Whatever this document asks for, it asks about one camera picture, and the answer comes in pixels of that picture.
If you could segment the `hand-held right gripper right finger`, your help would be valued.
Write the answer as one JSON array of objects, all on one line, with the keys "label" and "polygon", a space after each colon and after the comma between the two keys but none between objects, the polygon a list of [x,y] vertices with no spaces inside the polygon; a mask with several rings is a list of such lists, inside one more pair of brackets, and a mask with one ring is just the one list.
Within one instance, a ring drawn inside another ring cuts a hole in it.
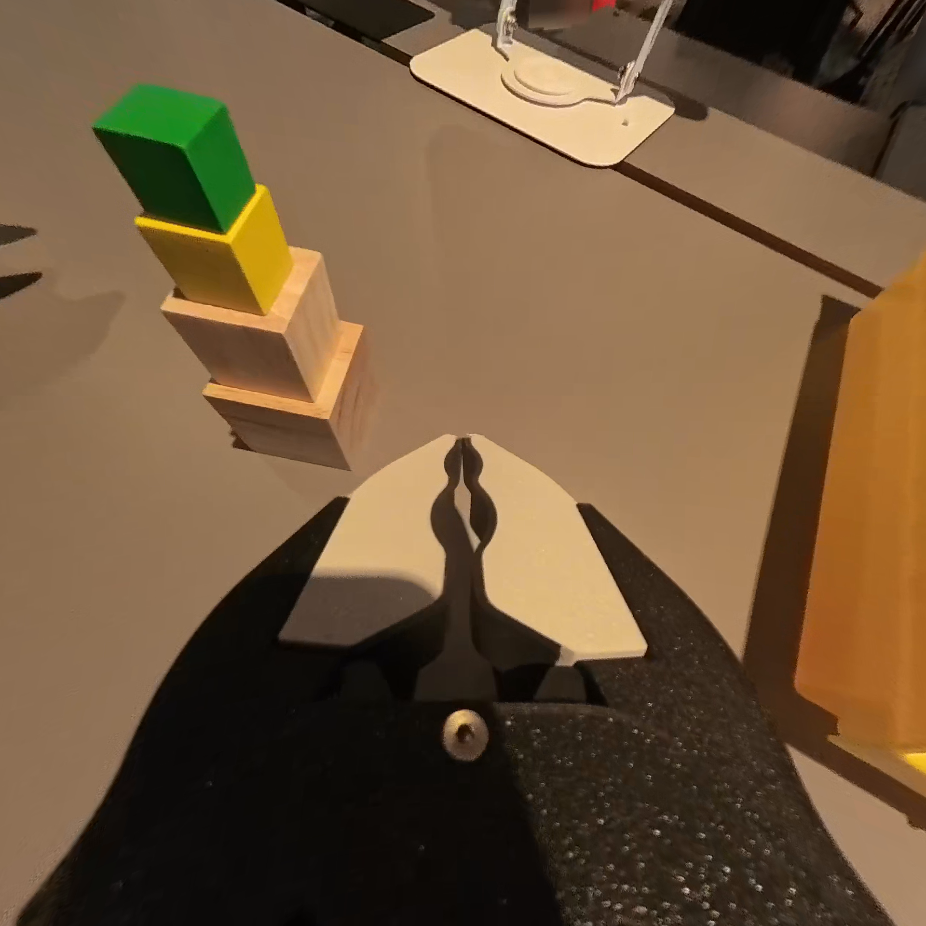
[{"label": "hand-held right gripper right finger", "polygon": [[476,546],[472,637],[499,698],[590,698],[580,665],[647,642],[577,501],[481,434],[463,440]]}]

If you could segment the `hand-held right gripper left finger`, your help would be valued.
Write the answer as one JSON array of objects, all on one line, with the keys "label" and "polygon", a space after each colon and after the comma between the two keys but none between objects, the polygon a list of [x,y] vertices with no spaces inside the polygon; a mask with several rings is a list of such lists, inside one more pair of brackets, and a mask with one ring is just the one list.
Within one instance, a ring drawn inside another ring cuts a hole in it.
[{"label": "hand-held right gripper left finger", "polygon": [[413,698],[440,656],[452,612],[458,438],[441,435],[351,493],[279,634],[282,645],[376,666]]}]

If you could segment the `large plain wooden cube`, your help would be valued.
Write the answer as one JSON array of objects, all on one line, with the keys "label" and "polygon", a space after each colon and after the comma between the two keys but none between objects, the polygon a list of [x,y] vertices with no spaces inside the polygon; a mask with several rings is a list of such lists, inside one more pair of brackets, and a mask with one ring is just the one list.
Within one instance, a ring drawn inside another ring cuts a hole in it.
[{"label": "large plain wooden cube", "polygon": [[376,390],[366,329],[342,321],[317,401],[213,381],[203,397],[228,425],[234,448],[350,470],[367,433]]}]

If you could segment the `medium plain wooden cube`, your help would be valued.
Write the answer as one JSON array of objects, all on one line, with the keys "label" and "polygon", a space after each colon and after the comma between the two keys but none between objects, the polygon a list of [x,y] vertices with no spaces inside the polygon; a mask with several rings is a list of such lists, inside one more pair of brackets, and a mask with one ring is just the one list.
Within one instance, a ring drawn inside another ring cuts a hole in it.
[{"label": "medium plain wooden cube", "polygon": [[337,350],[340,318],[324,257],[290,248],[294,264],[265,316],[168,296],[161,310],[217,384],[318,400]]}]

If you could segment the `yellow wooden cube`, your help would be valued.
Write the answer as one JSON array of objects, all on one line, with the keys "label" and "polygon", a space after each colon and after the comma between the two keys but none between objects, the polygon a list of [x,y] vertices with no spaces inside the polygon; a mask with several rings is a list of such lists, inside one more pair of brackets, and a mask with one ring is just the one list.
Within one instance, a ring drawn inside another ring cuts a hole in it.
[{"label": "yellow wooden cube", "polygon": [[138,216],[135,226],[189,301],[264,316],[294,259],[270,189],[256,191],[226,233]]}]

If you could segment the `green wooden cube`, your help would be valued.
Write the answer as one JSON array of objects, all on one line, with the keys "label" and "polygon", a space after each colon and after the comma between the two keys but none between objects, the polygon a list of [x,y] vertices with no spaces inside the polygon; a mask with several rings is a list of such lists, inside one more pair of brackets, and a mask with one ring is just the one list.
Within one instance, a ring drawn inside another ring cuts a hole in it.
[{"label": "green wooden cube", "polygon": [[225,234],[256,191],[229,109],[213,97],[138,84],[92,131],[150,218]]}]

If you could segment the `yellow plastic bin stack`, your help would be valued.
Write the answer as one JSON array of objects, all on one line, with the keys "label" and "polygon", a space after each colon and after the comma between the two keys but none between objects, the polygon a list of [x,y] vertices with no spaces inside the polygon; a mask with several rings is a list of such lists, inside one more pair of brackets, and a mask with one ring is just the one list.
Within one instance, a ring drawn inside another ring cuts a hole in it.
[{"label": "yellow plastic bin stack", "polygon": [[852,318],[794,683],[924,796],[925,258]]}]

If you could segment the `white document stand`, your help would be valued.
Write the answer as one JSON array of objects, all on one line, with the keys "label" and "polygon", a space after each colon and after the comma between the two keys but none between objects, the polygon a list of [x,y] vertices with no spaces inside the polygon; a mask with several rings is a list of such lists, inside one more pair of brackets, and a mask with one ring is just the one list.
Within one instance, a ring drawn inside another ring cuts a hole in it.
[{"label": "white document stand", "polygon": [[415,55],[409,68],[418,81],[578,164],[612,168],[675,111],[662,96],[635,92],[672,5],[660,3],[636,57],[613,79],[516,40],[516,2],[500,2],[491,32],[463,32]]}]

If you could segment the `black desk mat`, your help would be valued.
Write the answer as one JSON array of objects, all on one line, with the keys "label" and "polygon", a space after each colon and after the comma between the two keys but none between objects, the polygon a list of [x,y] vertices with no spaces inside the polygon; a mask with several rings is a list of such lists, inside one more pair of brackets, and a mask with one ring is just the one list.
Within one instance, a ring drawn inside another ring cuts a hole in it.
[{"label": "black desk mat", "polygon": [[411,1],[279,1],[299,14],[356,39],[384,41],[434,18]]}]

